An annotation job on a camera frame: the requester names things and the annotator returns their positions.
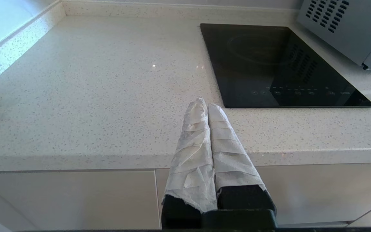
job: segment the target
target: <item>black glass cooktop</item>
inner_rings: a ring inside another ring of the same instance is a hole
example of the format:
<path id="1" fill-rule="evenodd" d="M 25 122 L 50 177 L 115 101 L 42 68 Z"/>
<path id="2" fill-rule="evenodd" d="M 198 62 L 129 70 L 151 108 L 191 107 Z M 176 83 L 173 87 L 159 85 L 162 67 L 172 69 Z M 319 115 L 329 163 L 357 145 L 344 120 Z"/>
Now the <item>black glass cooktop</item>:
<path id="1" fill-rule="evenodd" d="M 201 24 L 226 108 L 371 107 L 287 27 Z"/>

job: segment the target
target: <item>silver microwave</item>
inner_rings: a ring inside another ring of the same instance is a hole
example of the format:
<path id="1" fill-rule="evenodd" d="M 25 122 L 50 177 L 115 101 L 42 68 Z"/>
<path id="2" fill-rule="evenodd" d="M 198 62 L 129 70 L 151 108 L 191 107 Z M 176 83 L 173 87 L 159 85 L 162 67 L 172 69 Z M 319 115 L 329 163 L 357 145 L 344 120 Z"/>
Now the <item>silver microwave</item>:
<path id="1" fill-rule="evenodd" d="M 371 70 L 371 0 L 304 0 L 297 21 Z"/>

